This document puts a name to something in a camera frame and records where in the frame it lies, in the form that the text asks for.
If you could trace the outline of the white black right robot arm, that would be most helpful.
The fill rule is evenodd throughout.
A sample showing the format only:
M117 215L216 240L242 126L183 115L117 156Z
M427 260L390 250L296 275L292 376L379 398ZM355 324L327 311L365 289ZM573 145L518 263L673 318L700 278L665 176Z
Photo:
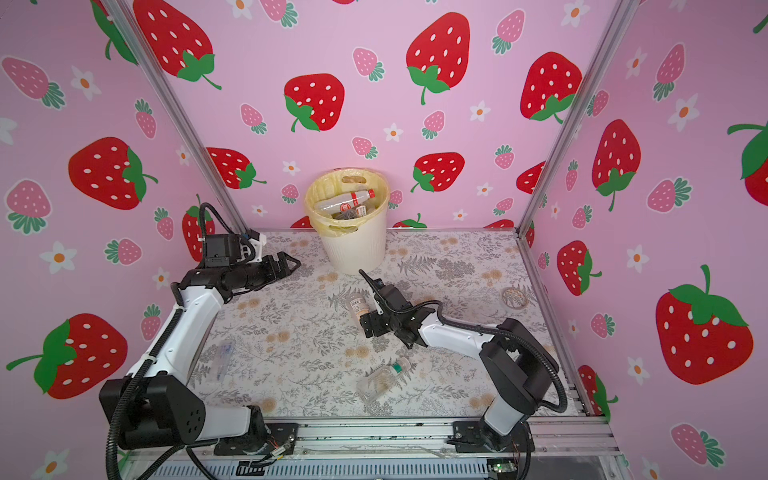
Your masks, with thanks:
M496 396L479 421L481 441L500 451L512 433L524 428L539 409L567 410L568 398L559 365L517 319L499 325L469 324L443 314L437 300L412 304L393 285L368 279L376 310L360 324L368 338L394 334L406 348L439 348L479 361Z

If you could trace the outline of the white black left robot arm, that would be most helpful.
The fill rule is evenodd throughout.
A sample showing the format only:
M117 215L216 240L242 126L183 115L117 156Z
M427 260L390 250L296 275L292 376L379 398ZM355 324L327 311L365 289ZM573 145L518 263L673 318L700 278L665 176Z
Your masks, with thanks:
M237 294L290 276L300 265L280 252L259 262L196 268L173 284L176 304L159 337L122 379L101 387L108 446L136 450L227 440L247 452L261 449L270 431L259 408L210 406L187 384L223 306Z

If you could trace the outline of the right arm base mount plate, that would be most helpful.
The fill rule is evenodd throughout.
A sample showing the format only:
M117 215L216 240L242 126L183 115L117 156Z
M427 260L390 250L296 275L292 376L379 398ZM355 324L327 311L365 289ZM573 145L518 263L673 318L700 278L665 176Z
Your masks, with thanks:
M535 444L529 425L518 423L506 435L501 435L482 420L456 421L453 434L446 443L459 453L533 453Z

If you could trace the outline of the white bottle red cap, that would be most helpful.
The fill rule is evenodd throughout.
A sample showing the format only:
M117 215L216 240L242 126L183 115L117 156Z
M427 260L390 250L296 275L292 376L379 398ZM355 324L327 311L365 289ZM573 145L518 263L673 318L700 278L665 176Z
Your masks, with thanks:
M321 200L314 204L314 209L320 213L333 215L340 211L354 209L375 197L376 193L373 189L351 191L336 195L327 200Z

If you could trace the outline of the clear bottle orange white label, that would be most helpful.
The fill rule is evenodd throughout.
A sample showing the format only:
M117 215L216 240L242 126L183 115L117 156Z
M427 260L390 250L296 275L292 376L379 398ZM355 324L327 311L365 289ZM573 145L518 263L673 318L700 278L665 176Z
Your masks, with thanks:
M361 293L352 293L348 297L347 309L356 320L360 320L371 311L367 297Z

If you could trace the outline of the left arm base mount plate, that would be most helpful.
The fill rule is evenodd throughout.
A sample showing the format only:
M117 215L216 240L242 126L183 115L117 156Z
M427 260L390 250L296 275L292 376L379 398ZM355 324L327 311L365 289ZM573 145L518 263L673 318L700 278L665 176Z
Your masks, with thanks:
M277 450L277 456L291 455L298 437L298 423L267 423L264 431L249 432L240 437L220 440L215 456L264 457Z

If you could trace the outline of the sunflower label bottle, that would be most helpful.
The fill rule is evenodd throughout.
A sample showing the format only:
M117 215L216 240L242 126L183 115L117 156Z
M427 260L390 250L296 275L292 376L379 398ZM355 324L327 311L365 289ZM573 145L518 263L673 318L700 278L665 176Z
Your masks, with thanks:
M366 216L368 213L365 205L359 205L354 209L340 211L332 215L335 220L353 220Z

